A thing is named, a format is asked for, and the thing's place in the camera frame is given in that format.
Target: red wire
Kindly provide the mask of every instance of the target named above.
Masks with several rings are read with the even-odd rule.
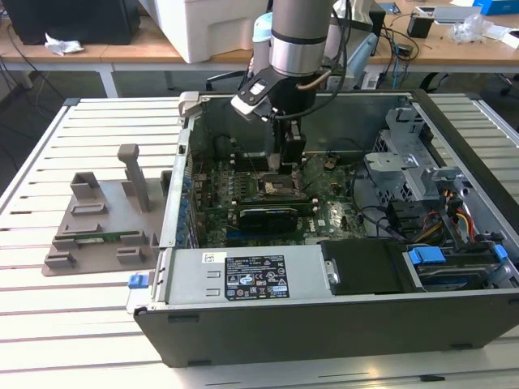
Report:
[[[427,227],[427,217],[429,217],[429,216],[431,216],[431,215],[438,215],[438,212],[434,212],[434,211],[429,212],[429,213],[427,213],[427,216],[425,216],[425,217],[423,218],[423,229],[424,229],[424,230],[425,230],[425,228]]]
[[[475,227],[475,225],[474,225],[474,219],[472,219],[471,216],[465,214],[465,213],[461,210],[461,208],[458,208],[457,211],[460,212],[460,213],[461,213],[464,217],[466,217],[467,220],[469,221],[469,225],[467,226],[467,228],[468,228],[468,231],[467,231],[467,232],[469,233],[469,237],[470,237],[470,239],[471,239],[472,242],[473,242],[473,241],[474,241],[475,229],[476,229],[476,227]]]

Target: blue object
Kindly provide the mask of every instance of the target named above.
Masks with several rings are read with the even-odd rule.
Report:
[[[395,2],[379,2],[380,8],[382,8],[388,15],[399,15],[401,14],[400,8]]]
[[[446,263],[447,259],[439,247],[414,247],[409,252],[409,257],[413,265],[422,263]]]
[[[398,46],[395,46],[395,50],[397,51],[397,63],[395,63],[395,70],[392,73],[392,89],[397,88],[397,78],[398,78]]]
[[[272,12],[261,15],[254,23],[254,35],[252,41],[260,43],[270,41],[272,37]]]
[[[519,14],[519,0],[474,0],[483,15]]]
[[[505,263],[506,260],[508,259],[508,253],[507,253],[506,249],[504,247],[502,247],[502,245],[495,245],[494,252],[495,252],[495,255],[497,255],[497,258],[500,259],[501,263]]]
[[[189,189],[191,187],[191,180],[188,177],[184,177],[184,189]]]
[[[130,289],[146,289],[148,287],[147,274],[134,274],[128,280],[128,288]]]

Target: white paper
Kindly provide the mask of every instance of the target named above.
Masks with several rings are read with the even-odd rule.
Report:
[[[452,0],[451,4],[454,6],[473,6],[474,0]]]
[[[483,33],[483,36],[486,36],[487,38],[495,39],[497,41],[500,41],[503,39],[503,36],[511,32],[512,29],[505,26],[496,26],[495,24],[493,26],[490,26],[487,28],[487,30]]]
[[[225,263],[227,253],[202,253],[202,263]]]
[[[77,53],[83,51],[84,48],[78,41],[59,41],[45,34],[47,41],[45,47],[52,51],[54,54],[61,55],[62,57],[68,53]]]

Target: cardboard box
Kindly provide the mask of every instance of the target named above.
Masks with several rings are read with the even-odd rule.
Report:
[[[474,0],[483,15],[519,14],[519,0]]]

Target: warning label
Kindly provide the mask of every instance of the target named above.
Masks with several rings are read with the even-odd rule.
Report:
[[[225,259],[227,300],[287,297],[290,297],[289,281],[283,255]]]

